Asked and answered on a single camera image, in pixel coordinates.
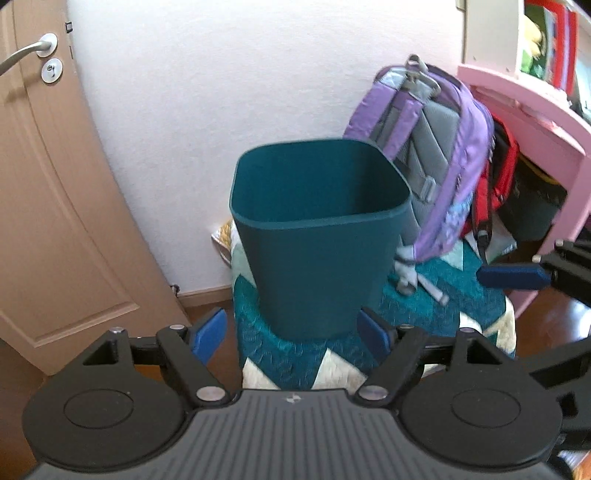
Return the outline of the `teal plastic trash bin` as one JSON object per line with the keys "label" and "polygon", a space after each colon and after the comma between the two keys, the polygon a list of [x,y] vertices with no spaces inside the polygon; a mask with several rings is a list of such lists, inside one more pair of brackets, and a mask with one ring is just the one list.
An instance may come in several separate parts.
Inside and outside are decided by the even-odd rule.
{"label": "teal plastic trash bin", "polygon": [[243,153],[229,209],[270,330],[290,341],[353,332],[360,310],[380,303],[410,196],[399,170],[366,142]]}

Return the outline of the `teal white quilted blanket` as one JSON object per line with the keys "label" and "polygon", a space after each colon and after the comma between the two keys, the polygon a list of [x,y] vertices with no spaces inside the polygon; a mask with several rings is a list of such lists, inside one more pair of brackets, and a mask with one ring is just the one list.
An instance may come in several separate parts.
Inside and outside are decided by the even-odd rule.
{"label": "teal white quilted blanket", "polygon": [[[259,310],[259,292],[235,223],[228,223],[226,233],[243,388],[358,389],[389,354],[390,328],[374,327],[363,320],[352,332],[334,338],[281,339]],[[404,297],[390,278],[378,313],[391,327],[408,322],[435,336],[452,337],[458,329],[470,327],[513,355],[517,344],[513,304],[502,291],[485,288],[477,281],[480,265],[471,246],[459,241],[448,254],[419,267],[425,279],[448,294],[448,304],[438,304],[423,290]]]}

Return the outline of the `beige wooden door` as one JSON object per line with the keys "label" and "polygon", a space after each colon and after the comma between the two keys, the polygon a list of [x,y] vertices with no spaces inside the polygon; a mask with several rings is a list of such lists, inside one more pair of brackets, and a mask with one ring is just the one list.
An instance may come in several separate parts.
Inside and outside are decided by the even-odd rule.
{"label": "beige wooden door", "polygon": [[1,53],[52,33],[1,78],[1,337],[52,375],[112,327],[148,336],[187,319],[103,153],[62,1],[11,1]]}

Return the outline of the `red bag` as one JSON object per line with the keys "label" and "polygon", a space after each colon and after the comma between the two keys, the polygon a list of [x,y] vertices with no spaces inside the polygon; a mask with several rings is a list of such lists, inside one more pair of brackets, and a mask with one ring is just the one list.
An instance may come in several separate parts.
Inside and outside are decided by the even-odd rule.
{"label": "red bag", "polygon": [[463,233],[476,241],[476,250],[487,264],[493,237],[493,214],[503,206],[513,188],[520,154],[519,144],[506,123],[493,116],[494,145],[477,184]]}

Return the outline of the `books on pink desk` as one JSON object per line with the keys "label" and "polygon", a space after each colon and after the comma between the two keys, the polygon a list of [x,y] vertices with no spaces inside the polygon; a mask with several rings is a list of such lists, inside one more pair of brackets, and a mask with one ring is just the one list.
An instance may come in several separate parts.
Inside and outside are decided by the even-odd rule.
{"label": "books on pink desk", "polygon": [[566,95],[590,120],[590,14],[583,1],[526,1],[521,71]]}

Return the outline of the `purple grey backpack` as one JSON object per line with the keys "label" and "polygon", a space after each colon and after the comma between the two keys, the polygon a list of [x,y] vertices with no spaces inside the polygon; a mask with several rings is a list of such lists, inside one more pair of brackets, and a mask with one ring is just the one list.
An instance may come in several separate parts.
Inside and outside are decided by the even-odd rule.
{"label": "purple grey backpack", "polygon": [[417,266],[449,253],[463,235],[495,146],[491,113],[456,77],[412,54],[377,73],[344,135],[379,148],[410,187],[394,256],[398,292],[423,288],[447,305]]}

